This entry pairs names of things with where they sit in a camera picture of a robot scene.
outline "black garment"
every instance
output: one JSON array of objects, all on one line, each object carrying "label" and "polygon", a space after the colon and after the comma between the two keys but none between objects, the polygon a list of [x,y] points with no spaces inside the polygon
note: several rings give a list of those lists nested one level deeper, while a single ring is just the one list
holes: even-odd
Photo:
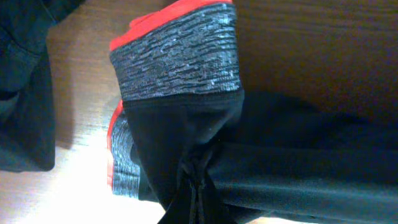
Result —
[{"label": "black garment", "polygon": [[54,166],[54,112],[47,31],[82,0],[0,1],[0,169]]},{"label": "black garment", "polygon": [[398,129],[245,97],[234,25],[232,4],[212,4],[112,51],[139,198],[159,199],[160,223],[398,221]]}]

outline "red edge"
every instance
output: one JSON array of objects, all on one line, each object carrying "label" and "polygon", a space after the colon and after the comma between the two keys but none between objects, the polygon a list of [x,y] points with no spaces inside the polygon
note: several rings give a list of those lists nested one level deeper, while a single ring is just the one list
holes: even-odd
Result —
[{"label": "red edge", "polygon": [[113,155],[112,155],[112,130],[114,123],[116,122],[119,115],[122,113],[123,110],[123,101],[121,100],[116,107],[115,111],[113,112],[111,122],[109,123],[108,133],[106,135],[106,145],[107,145],[107,158],[108,158],[108,168],[107,168],[107,184],[110,189],[113,187]]},{"label": "red edge", "polygon": [[109,45],[109,49],[112,51],[118,47],[128,44],[129,42],[148,34],[152,30],[200,7],[222,2],[232,3],[232,0],[179,0],[160,11],[139,17],[131,21],[131,29],[124,35],[113,39]]}]

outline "red trim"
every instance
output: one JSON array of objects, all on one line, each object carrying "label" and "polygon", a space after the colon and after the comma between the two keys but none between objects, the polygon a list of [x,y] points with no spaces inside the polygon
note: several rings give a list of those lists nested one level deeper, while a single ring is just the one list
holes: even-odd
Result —
[{"label": "red trim", "polygon": [[108,172],[107,172],[107,184],[109,187],[113,187],[113,155],[112,155],[112,130],[114,123],[116,122],[119,115],[122,113],[123,110],[123,101],[121,100],[116,107],[115,111],[113,112],[111,122],[109,123],[108,133],[106,135],[106,144],[108,148]]},{"label": "red trim", "polygon": [[232,3],[232,0],[179,0],[160,11],[139,17],[131,21],[131,29],[124,35],[113,39],[109,45],[109,48],[112,51],[200,7],[221,2]]}]

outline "wood grain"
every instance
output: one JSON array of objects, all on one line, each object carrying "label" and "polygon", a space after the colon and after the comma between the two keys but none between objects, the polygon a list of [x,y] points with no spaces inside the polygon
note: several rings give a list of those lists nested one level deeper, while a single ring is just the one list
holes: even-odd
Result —
[{"label": "wood grain", "polygon": [[[108,49],[131,19],[171,2],[87,1],[51,29],[56,167],[0,172],[0,223],[155,223],[162,216],[159,205],[112,196],[105,186],[105,136],[119,100]],[[396,0],[235,3],[246,90],[277,91],[323,110],[398,123]]]}]

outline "wooden surface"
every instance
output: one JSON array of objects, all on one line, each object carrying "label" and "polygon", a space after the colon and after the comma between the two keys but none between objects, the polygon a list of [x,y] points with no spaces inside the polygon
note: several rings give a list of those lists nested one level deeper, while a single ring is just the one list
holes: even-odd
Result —
[{"label": "wooden surface", "polygon": [[[159,205],[112,196],[105,186],[105,136],[119,100],[108,49],[131,19],[170,3],[89,0],[51,29],[56,167],[0,172],[0,223],[156,223],[162,216]],[[235,3],[247,90],[278,91],[323,110],[398,123],[396,0]]]}]

